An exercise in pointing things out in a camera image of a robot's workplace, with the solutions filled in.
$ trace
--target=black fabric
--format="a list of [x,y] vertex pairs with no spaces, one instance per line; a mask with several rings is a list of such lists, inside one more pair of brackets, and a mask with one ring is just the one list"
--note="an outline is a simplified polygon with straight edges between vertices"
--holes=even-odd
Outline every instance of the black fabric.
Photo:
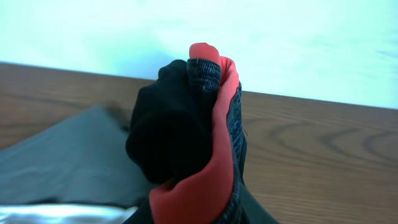
[[187,63],[182,60],[161,68],[159,79],[140,89],[126,150],[152,183],[180,181],[210,160],[211,132],[199,116],[198,100],[189,90]]
[[[162,184],[171,178],[179,181],[206,166],[212,152],[211,111],[220,80],[221,69],[216,63],[203,59],[190,59],[188,63],[176,60],[159,70],[159,79],[154,84],[139,91],[126,150],[151,182]],[[233,154],[233,192],[227,207],[213,223],[277,223],[243,183],[247,142],[242,129],[240,83],[226,121]],[[153,222],[146,201],[125,224]]]
[[243,220],[250,224],[278,224],[272,216],[257,202],[247,188],[241,184],[239,202],[243,208]]

